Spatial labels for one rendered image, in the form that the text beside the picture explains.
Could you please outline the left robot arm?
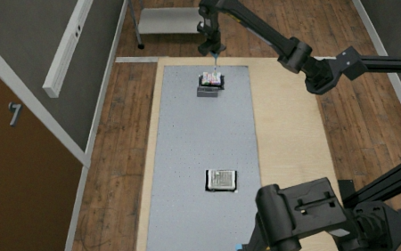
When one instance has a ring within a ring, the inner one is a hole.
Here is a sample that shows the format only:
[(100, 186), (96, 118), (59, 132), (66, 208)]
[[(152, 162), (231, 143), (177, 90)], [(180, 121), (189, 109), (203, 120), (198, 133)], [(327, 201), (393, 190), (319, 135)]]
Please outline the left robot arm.
[(242, 251), (299, 251), (299, 239), (323, 231), (332, 236), (338, 251), (393, 248), (385, 207), (359, 207), (354, 213), (351, 208), (344, 209), (328, 177), (284, 189), (268, 184), (258, 190), (255, 201), (255, 227)]

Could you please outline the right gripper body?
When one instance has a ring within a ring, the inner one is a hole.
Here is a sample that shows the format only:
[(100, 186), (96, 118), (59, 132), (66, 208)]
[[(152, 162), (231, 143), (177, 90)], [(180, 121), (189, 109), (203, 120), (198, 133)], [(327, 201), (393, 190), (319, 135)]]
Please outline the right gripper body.
[(214, 53), (214, 54), (220, 54), (220, 52), (222, 52), (223, 50), (225, 50), (225, 46), (223, 45), (223, 44), (221, 44), (221, 38), (220, 38), (220, 40), (218, 40), (217, 42), (220, 42), (220, 47), (219, 47), (219, 49), (217, 50), (217, 51), (212, 51), (212, 50), (210, 50), (212, 53)]

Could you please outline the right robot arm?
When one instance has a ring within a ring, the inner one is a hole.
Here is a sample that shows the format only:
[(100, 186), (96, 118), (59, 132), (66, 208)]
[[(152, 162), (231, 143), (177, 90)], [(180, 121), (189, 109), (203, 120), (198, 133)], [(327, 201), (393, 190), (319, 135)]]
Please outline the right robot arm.
[(199, 7), (199, 15), (205, 18), (196, 28), (199, 33), (207, 37), (207, 41), (198, 46), (202, 56), (207, 56), (210, 49), (214, 52), (219, 49), (217, 41), (221, 38), (221, 29), (219, 26), (213, 26), (213, 22), (216, 23), (218, 12), (222, 12), (270, 45), (279, 55), (277, 61), (285, 69), (295, 74), (303, 71), (315, 91), (334, 79), (329, 62), (325, 58), (318, 60), (310, 56), (313, 51), (311, 46), (296, 37), (289, 39), (283, 36), (239, 0), (201, 0)]

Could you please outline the white grid rack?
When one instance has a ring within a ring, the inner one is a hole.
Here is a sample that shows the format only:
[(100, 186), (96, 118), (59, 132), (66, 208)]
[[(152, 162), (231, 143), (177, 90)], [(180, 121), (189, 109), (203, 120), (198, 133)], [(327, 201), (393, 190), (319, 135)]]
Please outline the white grid rack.
[[(217, 176), (217, 172), (219, 172), (218, 176)], [(214, 181), (213, 181), (213, 179), (214, 179)], [(214, 184), (214, 186), (213, 186), (213, 184)], [(233, 189), (234, 190), (234, 171), (209, 170), (209, 189)]]

